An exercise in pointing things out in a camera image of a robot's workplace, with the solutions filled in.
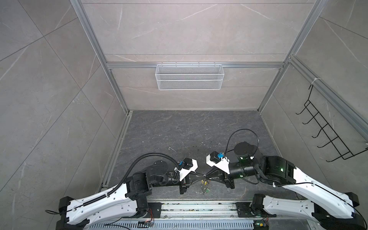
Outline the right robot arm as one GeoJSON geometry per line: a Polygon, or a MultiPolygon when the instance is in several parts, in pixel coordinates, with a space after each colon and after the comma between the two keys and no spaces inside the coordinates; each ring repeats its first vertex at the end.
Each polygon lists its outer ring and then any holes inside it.
{"type": "Polygon", "coordinates": [[[352,192],[341,193],[304,173],[293,163],[279,156],[256,157],[258,145],[246,141],[236,144],[232,152],[238,161],[227,158],[229,149],[212,152],[206,163],[212,169],[205,176],[234,189],[236,179],[249,183],[247,178],[255,176],[258,183],[281,187],[295,192],[303,200],[275,198],[255,194],[249,206],[254,216],[269,218],[276,216],[300,217],[314,221],[326,230],[366,230],[368,224],[360,212],[358,196],[352,192]]]}

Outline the metal keyring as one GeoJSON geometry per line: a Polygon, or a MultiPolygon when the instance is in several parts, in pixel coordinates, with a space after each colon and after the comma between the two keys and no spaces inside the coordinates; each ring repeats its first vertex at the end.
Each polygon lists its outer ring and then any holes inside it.
{"type": "Polygon", "coordinates": [[[208,194],[209,193],[209,191],[208,192],[205,192],[205,189],[206,188],[209,188],[209,181],[208,181],[208,184],[207,185],[202,185],[202,181],[201,181],[201,188],[200,188],[200,193],[201,194],[208,194]]]}

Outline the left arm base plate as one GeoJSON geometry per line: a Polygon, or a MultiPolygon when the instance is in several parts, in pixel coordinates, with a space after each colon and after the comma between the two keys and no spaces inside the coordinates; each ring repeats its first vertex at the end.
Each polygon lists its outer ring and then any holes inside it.
{"type": "Polygon", "coordinates": [[[153,216],[152,217],[153,219],[160,218],[162,212],[162,205],[163,203],[161,202],[149,202],[148,203],[149,209],[144,217],[149,219],[151,218],[151,216],[153,216]]]}

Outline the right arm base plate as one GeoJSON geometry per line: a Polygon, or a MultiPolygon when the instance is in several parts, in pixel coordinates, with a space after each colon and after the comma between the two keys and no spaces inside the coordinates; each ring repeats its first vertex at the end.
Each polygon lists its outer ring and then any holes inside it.
{"type": "Polygon", "coordinates": [[[262,204],[253,204],[252,202],[236,202],[236,211],[238,213],[238,217],[246,218],[246,217],[262,217],[262,218],[274,218],[277,215],[269,214],[264,210],[264,206],[262,204]]]}

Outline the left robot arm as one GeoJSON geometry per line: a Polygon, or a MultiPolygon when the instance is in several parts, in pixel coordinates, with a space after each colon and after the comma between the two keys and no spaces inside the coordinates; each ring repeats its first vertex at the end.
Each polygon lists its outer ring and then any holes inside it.
{"type": "Polygon", "coordinates": [[[146,153],[129,166],[117,185],[85,198],[65,196],[57,211],[45,212],[60,216],[57,230],[85,230],[113,218],[145,218],[143,224],[150,227],[161,209],[161,204],[147,200],[152,189],[177,186],[184,194],[190,187],[190,176],[205,177],[197,168],[197,161],[191,158],[178,162],[163,153],[146,153]]]}

